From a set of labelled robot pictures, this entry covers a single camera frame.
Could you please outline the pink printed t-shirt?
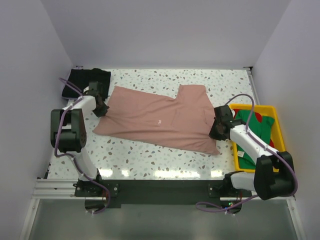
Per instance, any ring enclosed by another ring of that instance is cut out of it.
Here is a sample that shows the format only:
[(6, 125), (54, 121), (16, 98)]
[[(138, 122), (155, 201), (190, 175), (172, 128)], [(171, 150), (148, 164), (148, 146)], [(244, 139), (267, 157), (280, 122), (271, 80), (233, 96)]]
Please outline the pink printed t-shirt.
[(93, 132), (167, 148), (219, 155), (209, 133), (214, 107), (204, 85), (180, 85), (176, 98), (116, 86)]

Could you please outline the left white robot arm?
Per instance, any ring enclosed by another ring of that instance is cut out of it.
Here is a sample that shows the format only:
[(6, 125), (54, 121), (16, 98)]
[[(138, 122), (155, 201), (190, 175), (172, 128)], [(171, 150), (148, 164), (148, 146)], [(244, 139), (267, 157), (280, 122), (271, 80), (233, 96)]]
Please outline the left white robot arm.
[(63, 78), (59, 80), (79, 97), (70, 105), (50, 113), (50, 143), (54, 148), (54, 156), (68, 157), (78, 172), (79, 187), (83, 188), (87, 182), (86, 191), (92, 196), (99, 196), (104, 184), (86, 150), (85, 117), (94, 114), (101, 118), (107, 114), (109, 107), (105, 103), (104, 86), (101, 82), (92, 81), (81, 92), (73, 83)]

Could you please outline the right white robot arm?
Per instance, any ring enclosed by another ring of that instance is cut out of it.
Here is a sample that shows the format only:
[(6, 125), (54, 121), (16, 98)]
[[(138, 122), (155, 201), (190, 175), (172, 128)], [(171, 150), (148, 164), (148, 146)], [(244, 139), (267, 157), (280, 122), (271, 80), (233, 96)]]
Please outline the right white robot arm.
[(266, 144), (249, 128), (249, 123), (234, 119), (228, 105), (214, 108), (214, 122), (209, 136), (217, 141), (231, 140), (255, 163), (255, 172), (234, 171), (223, 179), (223, 192), (230, 197), (240, 190), (256, 192), (262, 200), (289, 197), (298, 190), (293, 158)]

